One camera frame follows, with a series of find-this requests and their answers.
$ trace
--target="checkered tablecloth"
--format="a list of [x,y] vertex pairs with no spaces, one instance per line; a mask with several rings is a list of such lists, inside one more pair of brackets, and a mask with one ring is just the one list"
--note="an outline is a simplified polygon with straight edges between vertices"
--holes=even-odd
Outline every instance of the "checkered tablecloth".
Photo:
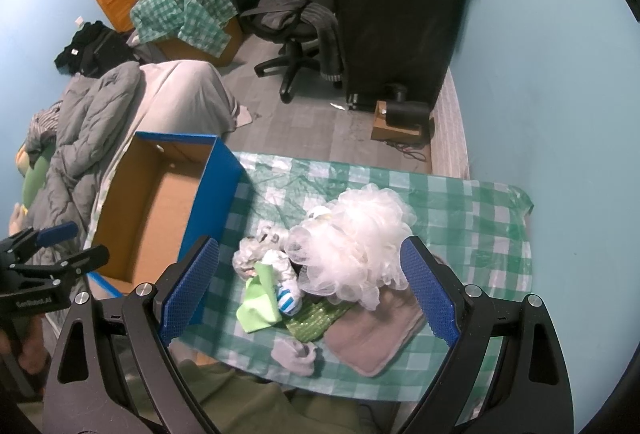
[[[182,340],[196,349],[258,376],[308,390],[363,400],[416,401],[424,394],[447,353],[444,340],[425,326],[379,375],[360,376],[341,364],[320,340],[316,372],[303,378],[271,358],[280,327],[246,334],[236,319],[244,282],[231,258],[240,239],[262,223],[292,227],[305,213],[347,188],[375,183],[391,188],[415,210],[412,227],[434,254],[445,259],[463,283],[492,297],[522,300],[531,288],[531,252],[524,216],[529,197],[507,185],[480,183],[289,157],[236,153],[242,175],[220,245],[220,265],[206,296],[203,324],[190,326]],[[491,379],[499,350],[490,345],[470,404]]]
[[130,16],[142,43],[177,37],[219,57],[231,39],[223,28],[237,13],[231,0],[139,0]]

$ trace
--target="chair base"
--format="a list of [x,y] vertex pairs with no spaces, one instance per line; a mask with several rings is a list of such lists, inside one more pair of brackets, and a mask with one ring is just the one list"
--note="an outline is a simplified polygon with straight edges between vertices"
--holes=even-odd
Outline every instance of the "chair base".
[[280,86],[280,100],[285,104],[289,104],[293,98],[291,84],[298,70],[300,68],[309,68],[314,71],[320,71],[320,63],[317,59],[312,58],[312,55],[315,55],[317,52],[316,49],[311,49],[305,53],[302,50],[302,44],[295,40],[288,40],[284,43],[276,58],[261,62],[255,66],[254,71],[258,77],[264,77],[266,70],[270,68],[286,67],[287,70],[284,73],[282,85]]

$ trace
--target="blue gripper pad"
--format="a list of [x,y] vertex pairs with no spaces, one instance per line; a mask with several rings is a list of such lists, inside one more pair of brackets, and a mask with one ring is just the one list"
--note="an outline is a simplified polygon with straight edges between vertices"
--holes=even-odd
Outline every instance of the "blue gripper pad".
[[209,239],[164,302],[159,336],[165,345],[182,335],[188,326],[218,269],[218,254],[218,242]]
[[453,302],[409,239],[400,246],[400,267],[433,334],[452,348],[460,337]]
[[53,245],[62,243],[62,241],[68,241],[69,239],[73,239],[77,235],[78,235],[78,225],[73,223],[73,221],[69,221],[69,223],[63,223],[55,227],[42,229],[38,233],[38,237],[36,239],[36,246],[38,246],[41,249],[46,249],[48,247],[52,247]]

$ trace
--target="striped ball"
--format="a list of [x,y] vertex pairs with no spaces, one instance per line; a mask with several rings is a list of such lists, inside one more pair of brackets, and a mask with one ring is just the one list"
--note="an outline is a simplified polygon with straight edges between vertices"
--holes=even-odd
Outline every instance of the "striped ball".
[[278,287],[276,299],[278,299],[278,309],[281,313],[284,313],[284,315],[291,317],[300,309],[300,302],[296,302],[290,290],[283,288],[282,286]]

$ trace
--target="metal bolt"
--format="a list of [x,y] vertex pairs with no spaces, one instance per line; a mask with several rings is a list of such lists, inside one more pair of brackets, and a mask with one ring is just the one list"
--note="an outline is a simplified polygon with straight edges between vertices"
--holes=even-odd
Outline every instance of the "metal bolt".
[[540,306],[542,306],[542,299],[540,299],[540,297],[538,297],[537,295],[531,294],[527,297],[527,300],[529,301],[529,304],[534,308],[539,308]]
[[149,295],[151,290],[154,289],[154,286],[149,283],[142,283],[136,286],[136,294],[140,295],[140,297],[144,297],[145,295]]
[[480,289],[479,286],[476,286],[475,284],[467,284],[465,286],[465,293],[469,297],[480,297],[482,295],[482,290]]
[[76,295],[76,298],[74,299],[76,304],[84,304],[88,300],[89,300],[89,294],[85,291],[81,291],[80,293],[78,293],[78,295]]

